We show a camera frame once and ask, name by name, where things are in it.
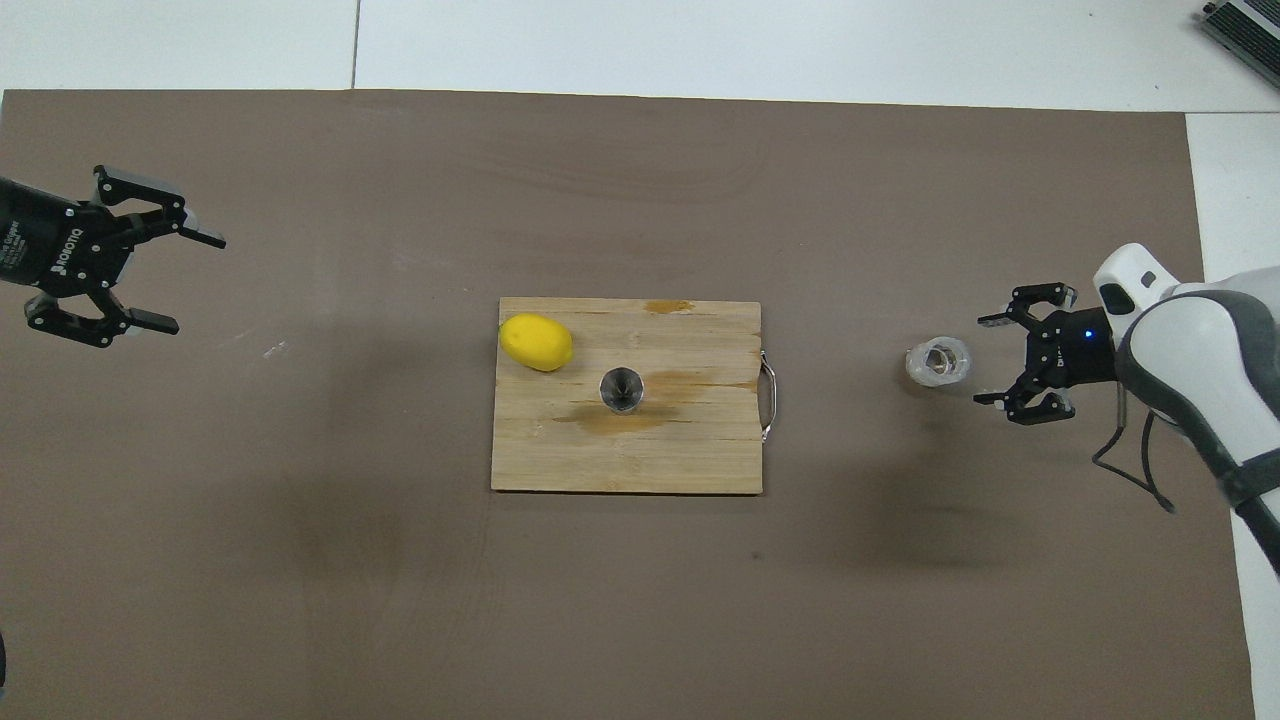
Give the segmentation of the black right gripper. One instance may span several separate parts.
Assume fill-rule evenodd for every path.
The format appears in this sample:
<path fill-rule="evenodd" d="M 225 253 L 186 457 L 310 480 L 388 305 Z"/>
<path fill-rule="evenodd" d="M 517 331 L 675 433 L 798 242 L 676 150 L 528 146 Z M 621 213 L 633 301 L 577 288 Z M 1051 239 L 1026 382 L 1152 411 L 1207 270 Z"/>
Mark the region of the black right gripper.
<path fill-rule="evenodd" d="M 997 407 L 1015 424 L 1033 427 L 1073 419 L 1074 405 L 1061 388 L 1115 382 L 1115 347 L 1102 307 L 1071 309 L 1078 292 L 1065 283 L 1018 286 L 1001 313 L 979 316 L 983 328 L 1019 325 L 1033 333 L 1033 375 L 1021 374 L 1002 392 L 978 393 L 975 404 Z M 1032 309 L 1053 307 L 1044 319 Z"/>

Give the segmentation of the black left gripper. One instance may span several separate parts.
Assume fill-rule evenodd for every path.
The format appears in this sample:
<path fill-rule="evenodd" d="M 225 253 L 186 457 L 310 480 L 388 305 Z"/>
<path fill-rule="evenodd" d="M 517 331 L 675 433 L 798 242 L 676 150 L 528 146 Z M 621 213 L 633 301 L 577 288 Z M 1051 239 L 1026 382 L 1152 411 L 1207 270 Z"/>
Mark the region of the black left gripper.
<path fill-rule="evenodd" d="M 131 331 L 177 334 L 180 328 L 174 318 L 125 307 L 110 287 L 133 249 L 150 240 L 178 234 L 224 249 L 225 238 L 202 228 L 186 195 L 166 181 L 109 165 L 96 165 L 93 177 L 99 206 L 1 179 L 3 281 L 47 292 L 26 302 L 27 325 L 46 334 L 96 348 L 109 347 Z M 129 201 L 152 209 L 119 218 L 105 209 Z M 86 293 L 101 315 L 82 316 L 60 307 L 56 299 L 78 293 Z"/>

